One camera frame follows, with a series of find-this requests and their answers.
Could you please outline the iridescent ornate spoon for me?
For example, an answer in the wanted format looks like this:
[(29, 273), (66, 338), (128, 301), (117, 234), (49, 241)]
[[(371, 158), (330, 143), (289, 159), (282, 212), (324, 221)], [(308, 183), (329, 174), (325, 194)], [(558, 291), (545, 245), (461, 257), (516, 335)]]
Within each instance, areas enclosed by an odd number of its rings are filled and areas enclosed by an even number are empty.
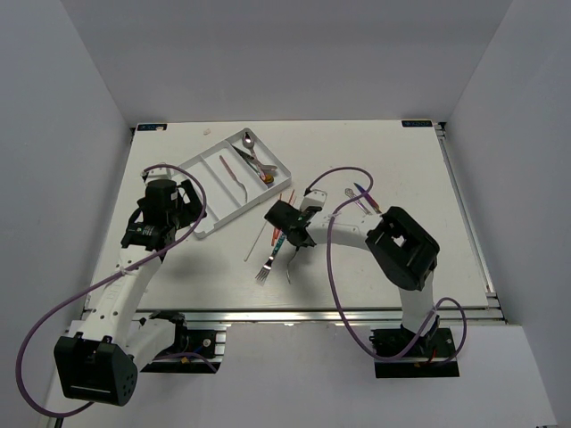
[(270, 185), (274, 182), (273, 172), (276, 170), (275, 167), (268, 165), (260, 165), (260, 166), (255, 166), (254, 168), (257, 171), (259, 178), (262, 180), (264, 184)]

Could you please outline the green handled fork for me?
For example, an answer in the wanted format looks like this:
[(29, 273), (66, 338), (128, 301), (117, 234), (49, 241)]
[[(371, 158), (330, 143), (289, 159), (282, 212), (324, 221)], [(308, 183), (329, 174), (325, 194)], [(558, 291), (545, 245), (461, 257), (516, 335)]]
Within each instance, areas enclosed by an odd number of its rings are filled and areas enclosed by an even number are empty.
[(269, 276), (269, 273), (271, 272), (273, 262), (276, 259), (276, 256), (278, 255), (278, 253), (279, 253), (279, 251), (280, 251), (285, 240), (286, 240), (285, 234), (281, 234), (278, 237), (276, 244), (274, 245), (272, 252), (270, 253), (268, 259), (262, 265), (260, 271), (258, 272), (258, 274), (255, 277), (257, 282), (263, 284), (266, 281), (267, 277)]

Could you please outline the marbled handle spoon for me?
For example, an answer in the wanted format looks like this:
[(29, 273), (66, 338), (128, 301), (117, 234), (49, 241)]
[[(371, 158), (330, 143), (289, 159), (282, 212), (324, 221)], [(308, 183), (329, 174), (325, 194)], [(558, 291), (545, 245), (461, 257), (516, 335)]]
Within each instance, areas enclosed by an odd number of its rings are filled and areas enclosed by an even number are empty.
[(254, 158), (251, 154), (246, 153), (245, 151), (232, 146), (232, 148), (249, 164), (253, 167), (255, 171), (258, 173), (271, 173), (275, 169), (271, 165), (261, 164), (256, 158)]

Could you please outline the iridescent purple knife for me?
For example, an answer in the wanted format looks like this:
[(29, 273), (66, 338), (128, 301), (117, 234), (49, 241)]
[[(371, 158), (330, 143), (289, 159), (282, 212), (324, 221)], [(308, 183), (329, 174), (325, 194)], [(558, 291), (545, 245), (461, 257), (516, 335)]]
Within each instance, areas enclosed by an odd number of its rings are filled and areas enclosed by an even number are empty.
[[(364, 193), (366, 191), (366, 189), (359, 185), (358, 183), (354, 183), (353, 184), (355, 186), (355, 188), (360, 192), (360, 193)], [(377, 214), (381, 214), (382, 211), (380, 209), (380, 206), (378, 204), (378, 202), (369, 194), (365, 194), (364, 195), (364, 199), (367, 201), (367, 203), (371, 206), (371, 208), (374, 210), (375, 213)]]

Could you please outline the pink handled spoon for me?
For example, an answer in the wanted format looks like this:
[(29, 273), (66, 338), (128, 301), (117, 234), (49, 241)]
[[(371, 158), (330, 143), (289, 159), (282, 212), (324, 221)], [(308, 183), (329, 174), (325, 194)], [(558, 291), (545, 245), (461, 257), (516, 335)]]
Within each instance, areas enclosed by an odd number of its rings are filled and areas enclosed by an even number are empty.
[(247, 149), (250, 152), (250, 155), (253, 158), (253, 162), (255, 164), (255, 166), (261, 170), (261, 171), (276, 171), (277, 170), (277, 166), (273, 165), (273, 164), (264, 164), (262, 163), (257, 156), (257, 153), (254, 149), (255, 146), (255, 142), (253, 140), (253, 138), (251, 137), (249, 132), (244, 132), (242, 135), (242, 144), (243, 147), (245, 149)]

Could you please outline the dark handled fork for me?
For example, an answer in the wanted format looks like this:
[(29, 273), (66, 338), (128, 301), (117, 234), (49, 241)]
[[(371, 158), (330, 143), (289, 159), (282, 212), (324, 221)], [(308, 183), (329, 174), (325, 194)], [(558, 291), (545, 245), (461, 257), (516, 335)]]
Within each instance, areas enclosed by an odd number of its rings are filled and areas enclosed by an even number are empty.
[(289, 260), (286, 263), (286, 268), (285, 268), (285, 276), (286, 276), (286, 281), (288, 282), (288, 284), (292, 283), (292, 277), (291, 277), (291, 272), (292, 272), (292, 266), (294, 263), (294, 260), (297, 256), (297, 254), (299, 253), (300, 248), (296, 247), (294, 252), (292, 253), (291, 257), (289, 258)]

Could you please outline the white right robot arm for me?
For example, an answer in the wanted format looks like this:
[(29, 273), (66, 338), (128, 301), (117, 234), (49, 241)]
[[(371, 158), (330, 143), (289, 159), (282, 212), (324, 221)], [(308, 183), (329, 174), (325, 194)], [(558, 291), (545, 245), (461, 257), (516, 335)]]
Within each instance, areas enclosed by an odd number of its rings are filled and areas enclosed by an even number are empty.
[(404, 348), (424, 355), (435, 344), (434, 271), (440, 246), (400, 207), (377, 216), (326, 214), (320, 207), (298, 210), (276, 202), (264, 216), (296, 248), (340, 245), (368, 251), (399, 289)]

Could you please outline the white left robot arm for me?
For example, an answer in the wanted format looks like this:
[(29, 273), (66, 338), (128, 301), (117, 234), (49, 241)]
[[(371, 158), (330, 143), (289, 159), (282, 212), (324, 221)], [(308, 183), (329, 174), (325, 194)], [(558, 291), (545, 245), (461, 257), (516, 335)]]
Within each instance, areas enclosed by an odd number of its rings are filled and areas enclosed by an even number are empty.
[(166, 257), (178, 230), (203, 214), (203, 203), (190, 180), (155, 179), (128, 219), (116, 266), (119, 278), (103, 287), (92, 313), (71, 337), (54, 347), (64, 397), (126, 405), (139, 372), (160, 354), (177, 356), (189, 349), (186, 320), (158, 311), (130, 330), (133, 317)]

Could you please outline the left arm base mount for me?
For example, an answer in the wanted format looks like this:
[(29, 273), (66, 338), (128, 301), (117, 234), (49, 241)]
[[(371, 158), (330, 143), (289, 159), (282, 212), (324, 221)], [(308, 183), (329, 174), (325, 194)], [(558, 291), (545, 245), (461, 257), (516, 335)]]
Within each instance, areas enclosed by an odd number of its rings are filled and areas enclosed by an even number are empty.
[(159, 354), (158, 360), (147, 364), (143, 373), (158, 374), (208, 374), (213, 375), (214, 371), (201, 358), (198, 357), (174, 357), (166, 358), (168, 355), (178, 353), (190, 353), (201, 355), (218, 370), (224, 354), (226, 343), (226, 331), (219, 328), (203, 326), (189, 326), (185, 316), (180, 312), (157, 311), (148, 317), (140, 317), (137, 322), (142, 328), (151, 325), (152, 321), (168, 321), (175, 326), (174, 342)]

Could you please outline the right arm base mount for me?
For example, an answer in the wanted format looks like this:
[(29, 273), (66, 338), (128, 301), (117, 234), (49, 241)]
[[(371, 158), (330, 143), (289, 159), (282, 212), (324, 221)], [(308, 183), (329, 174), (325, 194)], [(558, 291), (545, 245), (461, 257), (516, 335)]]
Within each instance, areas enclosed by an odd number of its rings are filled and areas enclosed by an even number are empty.
[[(403, 350), (412, 336), (400, 328), (375, 329), (369, 341), (379, 357), (388, 358)], [(460, 375), (456, 359), (443, 363), (455, 351), (451, 329), (438, 328), (430, 341), (420, 338), (402, 359), (376, 360), (375, 376), (377, 379), (456, 378)]]

